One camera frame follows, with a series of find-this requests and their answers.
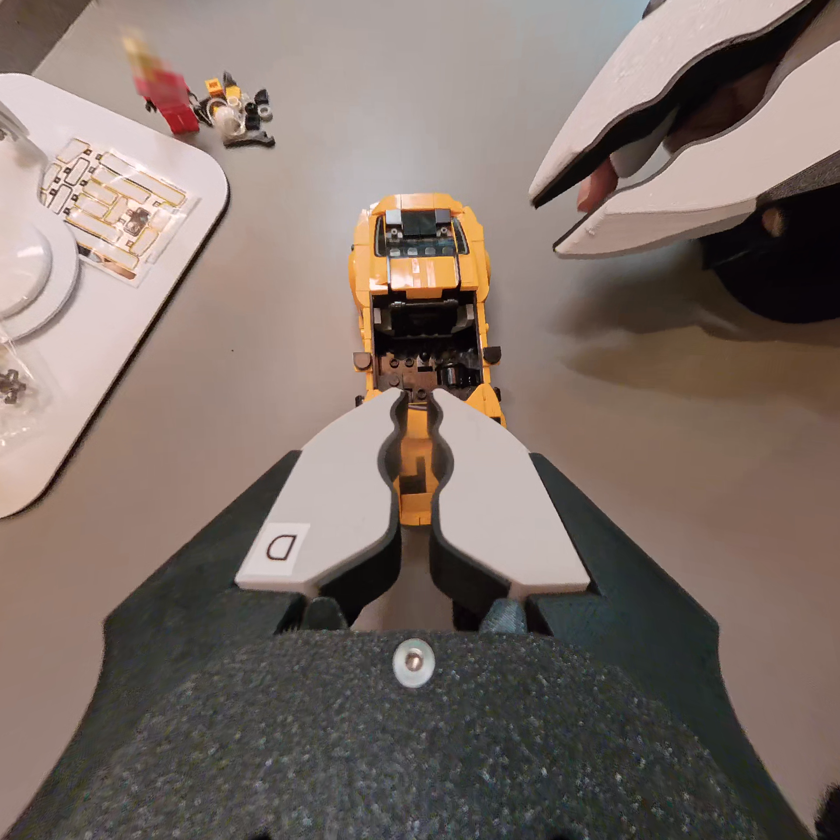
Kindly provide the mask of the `yellow lego car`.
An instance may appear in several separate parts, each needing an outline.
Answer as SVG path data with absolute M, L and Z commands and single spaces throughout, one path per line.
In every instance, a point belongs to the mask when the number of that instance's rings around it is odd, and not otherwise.
M 428 405 L 443 389 L 506 426 L 490 382 L 501 348 L 488 340 L 491 266 L 484 229 L 444 193 L 395 194 L 360 211 L 349 257 L 362 351 L 353 367 L 365 390 L 357 406 L 388 389 L 407 394 L 401 466 L 394 487 L 405 527 L 428 526 L 438 486 Z

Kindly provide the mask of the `person's right forearm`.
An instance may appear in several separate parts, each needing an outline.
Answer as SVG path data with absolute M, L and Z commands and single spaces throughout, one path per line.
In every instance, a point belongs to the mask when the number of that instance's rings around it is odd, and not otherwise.
M 793 324 L 838 319 L 838 185 L 767 202 L 699 243 L 703 269 L 751 312 Z

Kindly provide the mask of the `pile of mixed lego pieces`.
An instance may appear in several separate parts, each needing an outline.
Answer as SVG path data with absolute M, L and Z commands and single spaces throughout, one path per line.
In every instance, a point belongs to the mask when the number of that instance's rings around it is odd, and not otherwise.
M 200 124 L 216 131 L 226 149 L 260 146 L 273 148 L 276 140 L 266 131 L 274 118 L 270 94 L 260 88 L 254 94 L 239 86 L 229 71 L 205 80 L 206 95 L 189 90 L 192 110 Z

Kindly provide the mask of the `sticker sheet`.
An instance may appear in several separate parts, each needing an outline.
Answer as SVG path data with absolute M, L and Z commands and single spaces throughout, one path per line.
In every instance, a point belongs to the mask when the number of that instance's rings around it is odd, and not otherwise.
M 138 287 L 201 197 L 79 138 L 46 165 L 42 204 L 65 222 L 82 262 Z

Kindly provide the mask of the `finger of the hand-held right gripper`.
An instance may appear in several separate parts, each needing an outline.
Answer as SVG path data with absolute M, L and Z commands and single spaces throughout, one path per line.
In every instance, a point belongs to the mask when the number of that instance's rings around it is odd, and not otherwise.
M 672 112 L 683 119 L 715 88 L 781 57 L 820 10 L 806 1 L 651 3 L 556 136 L 531 184 L 531 204 L 551 202 Z
M 838 152 L 839 44 L 795 68 L 745 121 L 615 192 L 553 246 L 561 258 L 640 253 L 740 224 L 770 190 Z

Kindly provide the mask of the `clear bag of black parts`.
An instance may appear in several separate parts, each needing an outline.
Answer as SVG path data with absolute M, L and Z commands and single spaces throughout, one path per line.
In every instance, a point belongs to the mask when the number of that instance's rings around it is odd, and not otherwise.
M 51 369 L 36 351 L 1 332 L 1 456 L 44 433 L 57 388 Z

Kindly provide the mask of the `red lego minifigure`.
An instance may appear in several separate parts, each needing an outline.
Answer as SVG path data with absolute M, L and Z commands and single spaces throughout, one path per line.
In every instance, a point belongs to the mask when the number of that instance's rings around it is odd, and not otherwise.
M 182 75 L 165 66 L 142 66 L 133 70 L 133 80 L 146 111 L 158 112 L 173 135 L 200 130 L 191 92 Z

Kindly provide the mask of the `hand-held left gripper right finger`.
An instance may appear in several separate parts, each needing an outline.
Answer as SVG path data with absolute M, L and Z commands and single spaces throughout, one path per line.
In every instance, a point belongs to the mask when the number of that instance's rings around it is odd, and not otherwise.
M 437 488 L 429 568 L 455 624 L 479 624 L 496 601 L 587 591 L 591 576 L 528 448 L 498 421 L 433 392 L 429 434 Z

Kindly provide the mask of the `white book stand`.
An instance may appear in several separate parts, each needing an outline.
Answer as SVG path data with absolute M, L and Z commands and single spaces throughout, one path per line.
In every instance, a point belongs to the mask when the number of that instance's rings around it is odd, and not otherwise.
M 68 139 L 114 150 L 201 197 L 138 287 L 79 258 L 69 226 L 39 197 Z M 55 378 L 45 432 L 2 458 L 2 518 L 41 497 L 192 267 L 228 204 L 213 157 L 22 73 L 2 74 L 2 330 Z

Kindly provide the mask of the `person's right hand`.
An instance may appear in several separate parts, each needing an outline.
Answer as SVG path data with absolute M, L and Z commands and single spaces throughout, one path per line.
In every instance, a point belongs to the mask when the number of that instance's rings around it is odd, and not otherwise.
M 669 154 L 709 139 L 746 118 L 761 102 L 780 61 L 768 62 L 739 79 L 720 85 L 705 100 L 678 118 L 663 141 Z M 617 188 L 620 176 L 610 160 L 604 161 L 580 184 L 576 206 L 588 214 Z

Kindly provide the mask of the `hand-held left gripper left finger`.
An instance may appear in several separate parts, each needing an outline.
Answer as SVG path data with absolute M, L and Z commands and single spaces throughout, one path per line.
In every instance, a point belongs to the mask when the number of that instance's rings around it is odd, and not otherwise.
M 347 621 L 396 582 L 404 392 L 389 389 L 325 427 L 299 457 L 234 578 L 238 588 L 332 598 Z

